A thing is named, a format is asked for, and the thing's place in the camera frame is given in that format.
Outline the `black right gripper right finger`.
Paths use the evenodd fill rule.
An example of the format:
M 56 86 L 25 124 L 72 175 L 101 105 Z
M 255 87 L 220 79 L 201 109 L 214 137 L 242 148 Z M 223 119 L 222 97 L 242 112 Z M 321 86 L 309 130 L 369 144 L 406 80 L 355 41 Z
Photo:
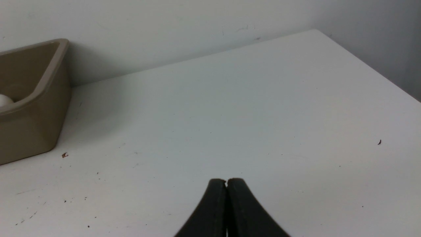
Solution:
M 244 179 L 229 179 L 227 193 L 229 237 L 289 237 L 257 201 Z

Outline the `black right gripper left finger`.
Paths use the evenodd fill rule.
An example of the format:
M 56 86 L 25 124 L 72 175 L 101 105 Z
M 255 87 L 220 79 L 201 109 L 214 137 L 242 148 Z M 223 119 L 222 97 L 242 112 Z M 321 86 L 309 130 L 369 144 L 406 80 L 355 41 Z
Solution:
M 176 237 L 225 237 L 226 181 L 210 179 L 201 201 Z

